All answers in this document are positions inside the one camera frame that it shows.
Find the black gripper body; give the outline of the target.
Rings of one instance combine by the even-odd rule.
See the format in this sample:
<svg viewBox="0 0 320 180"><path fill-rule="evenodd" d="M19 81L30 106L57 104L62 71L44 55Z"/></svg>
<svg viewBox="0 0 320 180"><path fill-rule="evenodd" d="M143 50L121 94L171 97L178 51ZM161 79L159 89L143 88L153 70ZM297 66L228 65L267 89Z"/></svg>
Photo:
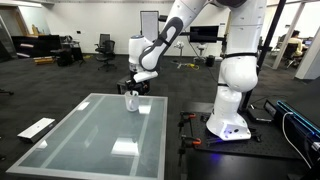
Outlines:
<svg viewBox="0 0 320 180"><path fill-rule="evenodd" d="M129 91L137 91L140 95L146 95L150 92L150 82L143 81L136 83L134 80L127 80L125 85Z"/></svg>

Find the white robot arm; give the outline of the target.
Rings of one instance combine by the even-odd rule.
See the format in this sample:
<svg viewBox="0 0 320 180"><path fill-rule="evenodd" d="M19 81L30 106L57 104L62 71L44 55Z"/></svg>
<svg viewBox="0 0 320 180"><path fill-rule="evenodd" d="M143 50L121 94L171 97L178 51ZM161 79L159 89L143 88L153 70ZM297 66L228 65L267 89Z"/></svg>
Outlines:
<svg viewBox="0 0 320 180"><path fill-rule="evenodd" d="M163 55L208 4L229 8L231 19L214 108L206 127L224 141L247 140L251 132L238 108L242 94L258 82L258 44L267 0L175 0L157 39L130 37L129 69L135 82L157 77Z"/></svg>

